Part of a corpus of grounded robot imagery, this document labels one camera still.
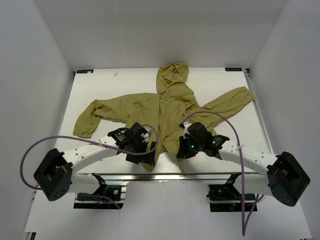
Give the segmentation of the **olive green hooded jacket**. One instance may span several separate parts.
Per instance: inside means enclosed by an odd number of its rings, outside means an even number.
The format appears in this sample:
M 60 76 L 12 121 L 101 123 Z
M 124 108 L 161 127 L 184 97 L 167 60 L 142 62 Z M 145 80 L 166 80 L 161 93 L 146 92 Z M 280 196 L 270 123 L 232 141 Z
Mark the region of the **olive green hooded jacket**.
M 250 90 L 241 86 L 200 106 L 186 84 L 188 75 L 187 64 L 176 62 L 159 68 L 154 80 L 132 76 L 106 80 L 100 85 L 103 97 L 94 97 L 79 115 L 73 135 L 91 138 L 101 120 L 121 122 L 127 128 L 134 123 L 149 124 L 157 130 L 159 138 L 155 159 L 163 153 L 175 157 L 183 133 L 179 125 L 185 117 L 193 123 L 201 122 L 214 133 L 215 125 L 238 114 L 255 99 Z

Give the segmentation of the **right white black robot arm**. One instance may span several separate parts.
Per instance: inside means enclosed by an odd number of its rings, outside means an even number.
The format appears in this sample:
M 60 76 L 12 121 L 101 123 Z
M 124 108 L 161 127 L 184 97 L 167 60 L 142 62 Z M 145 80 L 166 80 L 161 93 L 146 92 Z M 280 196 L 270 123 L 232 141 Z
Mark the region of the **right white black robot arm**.
M 239 201 L 247 195 L 272 196 L 280 203 L 294 207 L 311 179 L 289 152 L 263 153 L 239 147 L 227 136 L 212 135 L 200 122 L 180 124 L 177 158 L 190 159 L 198 153 L 232 162 L 254 171 L 242 177 L 232 173 L 224 184 L 209 185 L 207 197 L 213 202 Z

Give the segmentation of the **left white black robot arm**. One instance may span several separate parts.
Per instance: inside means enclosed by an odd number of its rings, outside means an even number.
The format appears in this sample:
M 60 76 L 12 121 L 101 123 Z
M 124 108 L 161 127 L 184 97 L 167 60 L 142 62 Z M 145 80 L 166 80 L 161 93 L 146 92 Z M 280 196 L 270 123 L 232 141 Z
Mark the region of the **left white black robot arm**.
M 33 177 L 50 201 L 67 193 L 75 193 L 96 200 L 107 198 L 107 183 L 98 173 L 80 171 L 105 158 L 125 154 L 126 161 L 155 165 L 158 140 L 156 130 L 149 124 L 134 123 L 118 128 L 98 141 L 85 140 L 86 145 L 68 151 L 54 148 L 45 155 Z

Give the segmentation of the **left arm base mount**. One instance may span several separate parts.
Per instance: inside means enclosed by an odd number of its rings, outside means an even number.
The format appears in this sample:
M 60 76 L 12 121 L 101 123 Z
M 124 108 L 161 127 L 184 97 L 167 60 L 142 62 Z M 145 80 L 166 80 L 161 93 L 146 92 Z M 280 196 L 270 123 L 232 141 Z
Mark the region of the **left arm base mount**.
M 127 183 L 105 180 L 97 173 L 76 174 L 69 191 L 75 193 L 74 209 L 120 210 L 126 199 Z

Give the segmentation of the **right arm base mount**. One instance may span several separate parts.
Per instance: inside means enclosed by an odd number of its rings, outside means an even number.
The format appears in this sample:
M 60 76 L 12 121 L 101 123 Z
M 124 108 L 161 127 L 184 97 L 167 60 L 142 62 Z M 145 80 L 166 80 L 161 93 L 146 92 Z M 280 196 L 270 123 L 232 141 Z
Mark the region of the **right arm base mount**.
M 242 194 L 234 187 L 240 173 L 233 173 L 225 183 L 212 183 L 208 185 L 210 211 L 212 213 L 228 213 L 242 211 Z

